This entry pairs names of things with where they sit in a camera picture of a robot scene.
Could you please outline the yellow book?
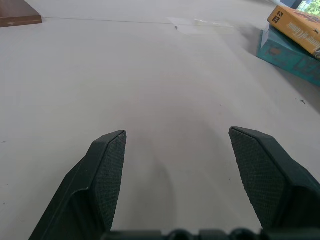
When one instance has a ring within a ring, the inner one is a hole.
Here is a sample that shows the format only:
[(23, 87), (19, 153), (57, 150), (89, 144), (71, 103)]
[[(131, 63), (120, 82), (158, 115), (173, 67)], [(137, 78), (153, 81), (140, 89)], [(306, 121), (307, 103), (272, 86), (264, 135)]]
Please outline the yellow book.
[(320, 16), (277, 5), (267, 21), (320, 61)]

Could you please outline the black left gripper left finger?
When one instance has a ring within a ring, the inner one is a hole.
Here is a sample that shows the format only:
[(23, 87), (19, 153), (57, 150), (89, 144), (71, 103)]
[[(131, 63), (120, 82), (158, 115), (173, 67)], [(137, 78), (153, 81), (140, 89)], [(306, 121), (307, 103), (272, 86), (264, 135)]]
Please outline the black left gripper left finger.
[(112, 228), (127, 134), (101, 136), (67, 173), (29, 240), (100, 240)]

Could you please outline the teal book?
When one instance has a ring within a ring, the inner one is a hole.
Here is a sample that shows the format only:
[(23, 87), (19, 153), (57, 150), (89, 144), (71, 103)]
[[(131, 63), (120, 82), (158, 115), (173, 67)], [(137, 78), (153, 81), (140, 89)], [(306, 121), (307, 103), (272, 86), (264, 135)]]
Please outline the teal book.
[(320, 87), (320, 61), (270, 24), (260, 32), (256, 56)]

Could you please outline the clear tape patch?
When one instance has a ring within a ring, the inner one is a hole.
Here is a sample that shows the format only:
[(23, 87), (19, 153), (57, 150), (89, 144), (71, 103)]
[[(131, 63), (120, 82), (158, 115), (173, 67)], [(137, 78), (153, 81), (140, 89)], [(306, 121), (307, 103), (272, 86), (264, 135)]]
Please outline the clear tape patch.
[(193, 35), (210, 35), (224, 30), (233, 30), (237, 26), (225, 21), (207, 21), (197, 18), (167, 18), (175, 29), (187, 36)]

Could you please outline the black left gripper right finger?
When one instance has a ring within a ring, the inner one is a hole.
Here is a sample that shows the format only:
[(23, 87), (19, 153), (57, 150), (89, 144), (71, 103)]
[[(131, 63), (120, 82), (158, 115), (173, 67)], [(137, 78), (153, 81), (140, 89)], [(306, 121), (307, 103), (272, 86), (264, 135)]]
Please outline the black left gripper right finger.
[(320, 240), (320, 183), (270, 135), (233, 126), (229, 137), (262, 230), (243, 240)]

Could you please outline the brown wooden board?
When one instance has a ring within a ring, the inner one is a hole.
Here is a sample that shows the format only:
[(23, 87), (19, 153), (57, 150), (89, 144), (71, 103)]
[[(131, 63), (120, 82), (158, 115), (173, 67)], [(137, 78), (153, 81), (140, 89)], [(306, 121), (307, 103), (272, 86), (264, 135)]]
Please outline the brown wooden board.
[(41, 23), (41, 15), (25, 0), (0, 0), (0, 28)]

